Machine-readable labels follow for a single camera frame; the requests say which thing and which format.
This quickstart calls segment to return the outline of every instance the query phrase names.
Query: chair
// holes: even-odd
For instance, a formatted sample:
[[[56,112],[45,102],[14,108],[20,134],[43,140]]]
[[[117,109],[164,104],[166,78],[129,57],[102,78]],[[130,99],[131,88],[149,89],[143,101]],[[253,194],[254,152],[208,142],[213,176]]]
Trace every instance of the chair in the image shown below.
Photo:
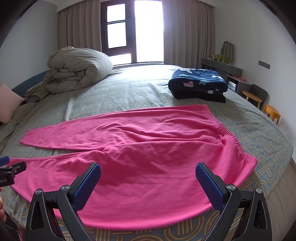
[[[248,101],[249,99],[252,99],[252,100],[258,102],[257,108],[258,109],[260,108],[260,104],[262,103],[262,100],[258,96],[255,96],[254,94],[252,94],[248,91],[242,91],[242,93],[246,96],[246,101]]]
[[[276,122],[276,125],[277,125],[278,122],[279,122],[279,119],[281,118],[281,114],[275,108],[273,108],[271,105],[268,105],[268,104],[265,105],[264,110],[263,110],[263,113],[265,111],[268,113],[267,114],[268,117],[269,116],[272,117],[271,118],[272,121],[274,121],[274,119],[277,119],[277,122]]]
[[[259,109],[261,110],[263,107],[263,104],[268,96],[268,93],[264,89],[260,88],[257,85],[254,85],[254,84],[251,85],[249,92],[254,94],[255,96],[259,97],[262,100],[262,102],[259,105]],[[258,102],[255,100],[252,100],[251,98],[249,99],[249,102],[256,107],[258,106]]]

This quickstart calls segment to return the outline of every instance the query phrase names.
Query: pink sweatpants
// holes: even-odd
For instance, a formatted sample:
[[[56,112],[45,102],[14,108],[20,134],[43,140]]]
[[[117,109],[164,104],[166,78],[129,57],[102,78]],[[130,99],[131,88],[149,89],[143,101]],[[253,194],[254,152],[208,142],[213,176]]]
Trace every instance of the pink sweatpants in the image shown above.
[[[89,227],[115,230],[159,228],[211,208],[195,178],[205,162],[226,184],[240,186],[257,159],[206,105],[123,111],[62,122],[29,131],[26,145],[84,152],[31,159],[14,189],[28,201],[34,191],[71,184],[92,162],[102,176],[78,214]]]

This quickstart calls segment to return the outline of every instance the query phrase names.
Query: blue gripper pad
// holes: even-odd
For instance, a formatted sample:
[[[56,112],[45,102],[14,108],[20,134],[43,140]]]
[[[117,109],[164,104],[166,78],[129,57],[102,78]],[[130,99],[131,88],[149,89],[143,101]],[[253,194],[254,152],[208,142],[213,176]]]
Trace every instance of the blue gripper pad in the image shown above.
[[[78,187],[74,190],[72,200],[72,208],[75,212],[84,208],[100,177],[101,167],[99,164],[88,168],[86,172],[80,176],[80,179],[77,181]]]
[[[196,165],[195,176],[213,208],[222,212],[225,208],[224,194],[201,163]]]
[[[4,166],[4,165],[7,165],[9,162],[10,162],[10,160],[9,160],[8,156],[0,158],[0,167]]]

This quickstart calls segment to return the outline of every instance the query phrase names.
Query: rolled-up comforter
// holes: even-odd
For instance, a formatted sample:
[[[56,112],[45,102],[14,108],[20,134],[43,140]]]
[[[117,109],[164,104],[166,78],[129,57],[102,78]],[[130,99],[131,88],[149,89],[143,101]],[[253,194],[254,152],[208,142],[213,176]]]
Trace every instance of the rolled-up comforter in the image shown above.
[[[113,69],[109,57],[99,51],[66,47],[49,57],[51,70],[43,85],[53,94],[82,89],[104,79]]]

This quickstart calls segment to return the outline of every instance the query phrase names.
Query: bed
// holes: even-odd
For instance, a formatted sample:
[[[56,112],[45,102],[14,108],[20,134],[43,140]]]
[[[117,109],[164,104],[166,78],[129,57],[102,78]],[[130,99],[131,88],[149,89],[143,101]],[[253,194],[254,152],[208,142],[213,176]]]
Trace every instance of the bed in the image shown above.
[[[231,90],[224,95],[226,103],[209,102],[202,99],[173,98],[168,81],[177,66],[150,65],[115,69],[101,82],[75,91],[49,95],[39,103],[26,109],[12,135],[3,143],[2,156],[10,158],[33,158],[69,153],[66,150],[50,150],[25,146],[18,141],[34,128],[55,125],[62,121],[98,115],[107,112],[151,107],[206,104],[214,116],[240,141],[243,149],[258,158],[252,175],[240,187],[252,191],[263,189],[273,229],[273,240],[280,241],[296,218],[296,173],[290,163],[293,153],[291,142],[279,128],[255,106]],[[5,134],[0,126],[0,135]],[[20,227],[25,228],[29,203],[13,186],[1,192],[6,212]],[[231,240],[239,222],[239,211],[227,236]],[[100,241],[191,241],[200,240],[218,216],[210,210],[203,215],[160,229],[116,231],[88,228]],[[67,240],[71,237],[63,221],[60,227]]]

